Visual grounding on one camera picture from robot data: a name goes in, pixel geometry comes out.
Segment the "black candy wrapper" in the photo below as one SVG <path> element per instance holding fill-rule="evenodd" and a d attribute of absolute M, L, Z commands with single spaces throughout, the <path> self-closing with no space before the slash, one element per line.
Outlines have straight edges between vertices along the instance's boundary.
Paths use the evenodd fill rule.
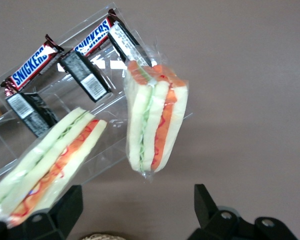
<path fill-rule="evenodd" d="M 18 92 L 6 100 L 37 137 L 45 134 L 58 122 L 57 116 L 37 93 Z"/>

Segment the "clear acrylic display stand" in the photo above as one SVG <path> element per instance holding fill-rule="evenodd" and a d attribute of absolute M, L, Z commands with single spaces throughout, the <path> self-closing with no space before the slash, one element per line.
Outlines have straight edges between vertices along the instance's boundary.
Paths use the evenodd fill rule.
<path fill-rule="evenodd" d="M 114 9 L 117 16 L 125 22 L 116 5 L 111 3 L 59 39 L 54 39 L 55 42 L 63 47 L 65 52 L 71 50 L 98 26 L 108 15 L 109 9 Z M 143 45 L 138 33 L 133 30 L 131 33 Z M 90 55 L 89 59 L 108 76 L 112 89 L 111 94 L 97 103 L 93 102 L 72 76 L 64 72 L 57 63 L 54 63 L 43 75 L 31 81 L 24 90 L 24 92 L 38 92 L 59 119 L 76 107 L 81 107 L 89 110 L 97 119 L 108 122 L 102 138 L 76 174 L 74 178 L 76 184 L 86 183 L 126 158 L 128 113 L 123 86 L 125 65 L 111 44 L 102 51 Z M 2 75 L 0 84 L 18 67 L 16 66 Z M 36 140 L 34 134 L 11 110 L 5 98 L 4 89 L 0 87 L 0 110 L 3 113 L 0 117 L 0 180 L 18 163 L 18 157 Z"/>

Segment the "candy bar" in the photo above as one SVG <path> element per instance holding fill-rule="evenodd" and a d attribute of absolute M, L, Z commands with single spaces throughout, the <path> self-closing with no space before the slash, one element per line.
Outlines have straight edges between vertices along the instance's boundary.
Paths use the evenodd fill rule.
<path fill-rule="evenodd" d="M 122 21 L 117 17 L 115 11 L 111 8 L 108 11 L 108 16 L 72 50 L 88 57 L 92 53 L 98 52 L 107 47 L 110 43 L 108 41 L 107 33 L 114 25 L 115 21 L 122 23 Z"/>
<path fill-rule="evenodd" d="M 43 135 L 58 122 L 57 116 L 37 93 L 18 92 L 6 100 L 37 137 Z"/>
<path fill-rule="evenodd" d="M 107 77 L 80 52 L 70 51 L 60 64 L 78 82 L 92 101 L 97 102 L 111 92 Z"/>
<path fill-rule="evenodd" d="M 31 80 L 46 71 L 64 51 L 48 35 L 45 38 L 46 42 L 15 73 L 1 83 L 7 97 L 24 89 Z"/>
<path fill-rule="evenodd" d="M 150 58 L 135 37 L 120 22 L 115 22 L 108 37 L 123 62 L 137 61 L 141 66 L 152 66 Z"/>

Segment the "snickers bar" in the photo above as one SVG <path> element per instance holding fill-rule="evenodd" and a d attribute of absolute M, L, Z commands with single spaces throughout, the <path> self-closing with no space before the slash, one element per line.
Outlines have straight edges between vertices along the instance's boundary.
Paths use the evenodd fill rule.
<path fill-rule="evenodd" d="M 128 29 L 116 21 L 108 37 L 123 62 L 135 60 L 141 66 L 152 66 L 151 60 Z"/>
<path fill-rule="evenodd" d="M 88 57 L 92 53 L 104 49 L 110 43 L 108 41 L 107 33 L 114 25 L 115 21 L 123 24 L 123 22 L 116 15 L 115 11 L 111 8 L 108 11 L 108 16 L 72 50 Z"/>
<path fill-rule="evenodd" d="M 46 42 L 15 73 L 1 83 L 7 97 L 24 89 L 31 80 L 46 71 L 64 52 L 64 49 L 48 35 L 45 38 Z"/>
<path fill-rule="evenodd" d="M 80 52 L 70 51 L 59 62 L 95 103 L 111 93 L 104 73 Z"/>

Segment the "plastic sandwich wrap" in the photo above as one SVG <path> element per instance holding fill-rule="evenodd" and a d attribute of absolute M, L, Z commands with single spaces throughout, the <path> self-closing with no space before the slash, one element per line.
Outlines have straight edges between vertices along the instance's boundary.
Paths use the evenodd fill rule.
<path fill-rule="evenodd" d="M 189 83 L 161 58 L 153 66 L 126 61 L 124 92 L 128 107 L 126 154 L 133 170 L 152 179 L 170 157 L 185 117 Z"/>
<path fill-rule="evenodd" d="M 102 136 L 107 122 L 77 107 L 17 160 L 0 181 L 0 221 L 8 227 L 49 209 Z"/>

